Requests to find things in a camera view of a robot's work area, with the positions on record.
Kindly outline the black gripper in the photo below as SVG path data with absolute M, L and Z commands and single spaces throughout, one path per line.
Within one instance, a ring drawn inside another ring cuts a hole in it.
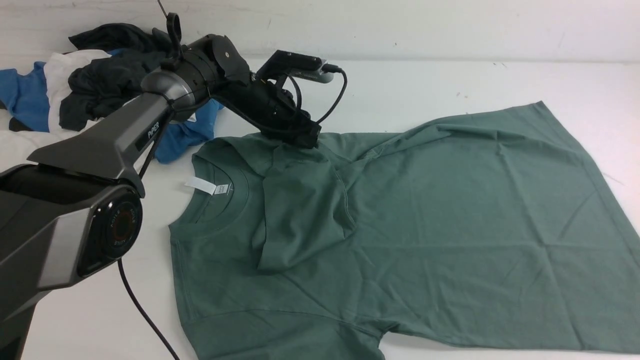
M 268 139 L 304 150 L 318 146 L 321 126 L 295 103 L 290 92 L 272 82 L 255 80 L 249 84 L 224 85 L 220 88 L 220 103 Z

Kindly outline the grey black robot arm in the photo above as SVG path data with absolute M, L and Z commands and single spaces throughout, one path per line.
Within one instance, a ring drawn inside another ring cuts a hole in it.
M 217 100 L 260 132 L 303 148 L 320 126 L 283 89 L 327 83 L 335 67 L 277 50 L 257 71 L 226 36 L 190 45 L 142 80 L 142 94 L 84 132 L 32 152 L 1 174 L 1 358 L 18 360 L 35 306 L 121 259 L 135 243 L 146 195 L 135 162 L 177 117 Z

